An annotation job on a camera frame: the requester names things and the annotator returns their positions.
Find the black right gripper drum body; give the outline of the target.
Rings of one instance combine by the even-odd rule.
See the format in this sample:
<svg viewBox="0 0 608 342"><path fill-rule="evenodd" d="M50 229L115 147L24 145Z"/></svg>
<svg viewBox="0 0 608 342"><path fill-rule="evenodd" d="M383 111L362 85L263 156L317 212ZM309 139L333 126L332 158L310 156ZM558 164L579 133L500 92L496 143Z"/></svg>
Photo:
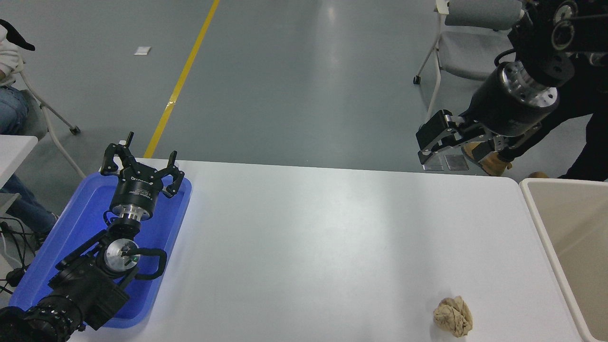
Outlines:
<svg viewBox="0 0 608 342"><path fill-rule="evenodd" d="M556 87L536 82L523 66L498 66L463 113L496 135L516 137L556 109Z"/></svg>

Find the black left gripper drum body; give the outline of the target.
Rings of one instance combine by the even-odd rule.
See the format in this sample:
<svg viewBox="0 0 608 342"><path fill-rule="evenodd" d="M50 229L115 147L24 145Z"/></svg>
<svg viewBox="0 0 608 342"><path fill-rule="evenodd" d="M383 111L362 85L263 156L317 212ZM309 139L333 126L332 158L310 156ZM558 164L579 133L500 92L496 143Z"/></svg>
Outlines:
<svg viewBox="0 0 608 342"><path fill-rule="evenodd" d="M110 210L119 212L119 208L131 205L145 212L154 212L160 192L161 181L159 180L141 180L131 174L119 175Z"/></svg>

